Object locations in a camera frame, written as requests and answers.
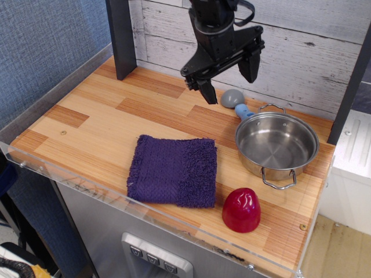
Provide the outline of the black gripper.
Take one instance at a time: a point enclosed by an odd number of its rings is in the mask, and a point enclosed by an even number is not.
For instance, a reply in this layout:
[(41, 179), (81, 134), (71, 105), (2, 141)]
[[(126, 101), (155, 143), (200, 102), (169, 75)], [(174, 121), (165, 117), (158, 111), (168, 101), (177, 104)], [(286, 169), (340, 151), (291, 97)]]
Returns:
[(241, 75), (253, 83), (257, 79), (264, 49), (263, 27), (240, 30), (230, 27), (219, 34), (197, 34), (197, 50), (182, 67), (181, 75), (190, 90), (199, 90), (208, 104), (218, 104), (211, 79), (238, 65)]

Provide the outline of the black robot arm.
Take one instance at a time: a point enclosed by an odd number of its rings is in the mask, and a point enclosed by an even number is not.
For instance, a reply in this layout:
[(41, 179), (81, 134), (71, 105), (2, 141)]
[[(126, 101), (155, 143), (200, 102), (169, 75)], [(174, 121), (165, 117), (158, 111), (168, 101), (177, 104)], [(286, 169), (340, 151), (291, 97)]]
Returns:
[(199, 91), (208, 104), (217, 104), (211, 80), (237, 65), (242, 76), (253, 83), (264, 49), (260, 25), (247, 28), (255, 15), (248, 1), (191, 1), (188, 11), (197, 50), (181, 75), (189, 90)]

